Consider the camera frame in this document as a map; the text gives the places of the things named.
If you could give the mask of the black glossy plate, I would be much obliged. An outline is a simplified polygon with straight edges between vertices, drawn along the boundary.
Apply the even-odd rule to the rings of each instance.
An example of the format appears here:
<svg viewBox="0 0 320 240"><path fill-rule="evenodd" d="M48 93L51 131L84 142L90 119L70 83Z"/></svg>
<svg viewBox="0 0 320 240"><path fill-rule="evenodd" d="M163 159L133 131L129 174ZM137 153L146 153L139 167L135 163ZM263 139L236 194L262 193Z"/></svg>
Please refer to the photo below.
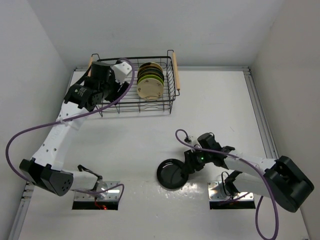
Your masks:
<svg viewBox="0 0 320 240"><path fill-rule="evenodd" d="M158 183L169 190L183 187L189 180L189 175L182 173L184 163L175 158L169 158L160 163L156 170Z"/></svg>

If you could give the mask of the lime green plate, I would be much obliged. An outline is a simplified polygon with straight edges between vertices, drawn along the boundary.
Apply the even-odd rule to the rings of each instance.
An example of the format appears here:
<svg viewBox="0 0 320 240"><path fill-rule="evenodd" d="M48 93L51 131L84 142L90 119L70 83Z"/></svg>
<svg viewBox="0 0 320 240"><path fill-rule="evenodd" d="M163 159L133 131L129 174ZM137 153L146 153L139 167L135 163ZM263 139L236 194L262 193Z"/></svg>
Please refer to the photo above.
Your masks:
<svg viewBox="0 0 320 240"><path fill-rule="evenodd" d="M137 80L137 83L140 83L141 81L146 80L146 79L155 79L155 80L160 81L162 84L164 83L164 80L161 77L159 77L157 75L152 75L152 74L149 74L149 75L146 75L146 76L139 78Z"/></svg>

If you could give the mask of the beige plate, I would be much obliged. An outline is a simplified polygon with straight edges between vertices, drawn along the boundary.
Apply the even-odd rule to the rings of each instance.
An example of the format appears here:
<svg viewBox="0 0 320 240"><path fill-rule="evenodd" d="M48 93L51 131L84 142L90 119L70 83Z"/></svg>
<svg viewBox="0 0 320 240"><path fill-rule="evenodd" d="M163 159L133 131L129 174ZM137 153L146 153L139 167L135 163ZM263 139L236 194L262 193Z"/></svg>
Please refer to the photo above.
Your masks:
<svg viewBox="0 0 320 240"><path fill-rule="evenodd" d="M137 94L144 100L158 100L164 93L164 85L156 79L147 78L137 84Z"/></svg>

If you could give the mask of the brown yellow patterned plate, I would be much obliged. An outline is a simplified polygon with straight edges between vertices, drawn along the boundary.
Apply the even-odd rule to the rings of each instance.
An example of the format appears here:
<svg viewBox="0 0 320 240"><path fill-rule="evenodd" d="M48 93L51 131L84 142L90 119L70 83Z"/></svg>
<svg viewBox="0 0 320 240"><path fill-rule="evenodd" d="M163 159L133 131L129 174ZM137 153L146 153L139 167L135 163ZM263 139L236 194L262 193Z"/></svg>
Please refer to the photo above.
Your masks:
<svg viewBox="0 0 320 240"><path fill-rule="evenodd" d="M158 64L158 63L156 63L156 62L146 62L146 63L144 63L144 64L142 64L140 67L139 67L139 71L142 69L142 68L145 68L145 67L152 67L152 68L157 68L157 69L159 69L159 70L163 70L162 69L162 67Z"/></svg>
<svg viewBox="0 0 320 240"><path fill-rule="evenodd" d="M158 68L149 66L149 67L144 67L141 70L138 70L138 74L142 74L143 72L147 72L147 71L163 73L163 70L159 70Z"/></svg>

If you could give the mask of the blue floral celadon plate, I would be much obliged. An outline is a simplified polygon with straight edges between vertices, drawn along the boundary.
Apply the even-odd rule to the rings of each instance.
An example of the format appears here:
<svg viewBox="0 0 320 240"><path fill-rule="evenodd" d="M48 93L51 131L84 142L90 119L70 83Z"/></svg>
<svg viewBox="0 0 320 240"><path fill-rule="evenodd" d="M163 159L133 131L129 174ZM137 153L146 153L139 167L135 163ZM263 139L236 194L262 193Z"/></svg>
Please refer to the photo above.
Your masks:
<svg viewBox="0 0 320 240"><path fill-rule="evenodd" d="M164 74L163 73L155 72L155 71L145 71L142 74L138 74L138 78L142 78L142 77L144 77L146 75L155 75L155 76L161 77L162 79L164 78Z"/></svg>

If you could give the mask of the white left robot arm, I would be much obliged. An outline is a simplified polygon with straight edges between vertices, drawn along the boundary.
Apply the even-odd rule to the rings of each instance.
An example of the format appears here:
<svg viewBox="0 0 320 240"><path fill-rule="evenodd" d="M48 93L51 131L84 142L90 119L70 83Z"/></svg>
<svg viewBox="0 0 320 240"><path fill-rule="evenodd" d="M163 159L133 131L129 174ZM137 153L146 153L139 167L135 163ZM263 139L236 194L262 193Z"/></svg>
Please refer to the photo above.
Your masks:
<svg viewBox="0 0 320 240"><path fill-rule="evenodd" d="M103 101L114 102L129 88L125 79L132 66L119 60L114 65L94 61L81 79L71 85L64 97L57 123L30 160L19 169L33 185L58 196L68 191L95 191L102 176L78 166L78 171L63 169L67 151L88 114Z"/></svg>

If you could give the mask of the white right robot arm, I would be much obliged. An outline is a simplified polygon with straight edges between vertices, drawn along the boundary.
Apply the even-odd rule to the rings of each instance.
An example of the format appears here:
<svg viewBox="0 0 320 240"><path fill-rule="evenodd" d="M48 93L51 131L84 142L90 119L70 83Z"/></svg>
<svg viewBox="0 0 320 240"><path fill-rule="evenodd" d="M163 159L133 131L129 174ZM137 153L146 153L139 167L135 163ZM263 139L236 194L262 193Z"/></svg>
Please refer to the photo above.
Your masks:
<svg viewBox="0 0 320 240"><path fill-rule="evenodd" d="M250 192L269 197L283 209L295 213L315 189L314 184L287 156L263 158L244 154L232 146L221 146L213 133L187 136L181 143L190 148L183 173L193 174L212 163L231 170L225 179L227 192Z"/></svg>

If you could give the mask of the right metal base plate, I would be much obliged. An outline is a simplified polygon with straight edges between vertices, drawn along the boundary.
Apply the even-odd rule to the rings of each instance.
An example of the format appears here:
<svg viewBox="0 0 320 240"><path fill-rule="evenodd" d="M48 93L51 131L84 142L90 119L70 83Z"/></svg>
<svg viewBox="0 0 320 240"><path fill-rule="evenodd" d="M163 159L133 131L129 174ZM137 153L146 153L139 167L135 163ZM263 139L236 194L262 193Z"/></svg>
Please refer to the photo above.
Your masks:
<svg viewBox="0 0 320 240"><path fill-rule="evenodd" d="M234 196L229 196L229 193L224 191L221 180L210 181L207 183L208 197L211 202L225 202L225 201L253 201L254 195L249 192L240 192Z"/></svg>

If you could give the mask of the metal base plate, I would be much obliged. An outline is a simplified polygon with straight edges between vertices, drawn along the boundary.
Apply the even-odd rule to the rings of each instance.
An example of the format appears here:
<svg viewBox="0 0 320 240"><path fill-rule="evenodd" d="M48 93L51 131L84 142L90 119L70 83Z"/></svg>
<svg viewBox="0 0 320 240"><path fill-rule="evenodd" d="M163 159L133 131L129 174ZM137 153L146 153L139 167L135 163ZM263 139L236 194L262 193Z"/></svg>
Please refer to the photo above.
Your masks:
<svg viewBox="0 0 320 240"><path fill-rule="evenodd" d="M93 202L96 198L100 202L117 202L122 192L122 186L120 186L120 184L119 181L100 180L97 183L95 190L97 192L103 191L102 193L86 194L83 192L75 192L73 200L77 202Z"/></svg>
<svg viewBox="0 0 320 240"><path fill-rule="evenodd" d="M240 192L234 196L229 196L229 193L224 191L221 180L210 181L207 183L208 197L211 202L225 202L225 201L253 201L254 195L249 192Z"/></svg>

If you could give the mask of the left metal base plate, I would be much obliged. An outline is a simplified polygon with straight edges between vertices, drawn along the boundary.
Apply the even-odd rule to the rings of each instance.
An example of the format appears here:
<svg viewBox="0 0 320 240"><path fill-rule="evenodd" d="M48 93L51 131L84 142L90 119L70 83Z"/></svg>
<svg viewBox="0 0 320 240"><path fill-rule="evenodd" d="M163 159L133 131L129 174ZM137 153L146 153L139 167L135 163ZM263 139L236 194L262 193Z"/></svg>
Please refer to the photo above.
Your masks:
<svg viewBox="0 0 320 240"><path fill-rule="evenodd" d="M83 192L75 192L73 200L77 202L93 202L96 198L100 202L117 202L122 192L122 186L120 186L120 184L119 181L100 180L97 183L95 190L97 192L103 191L102 193L86 194Z"/></svg>

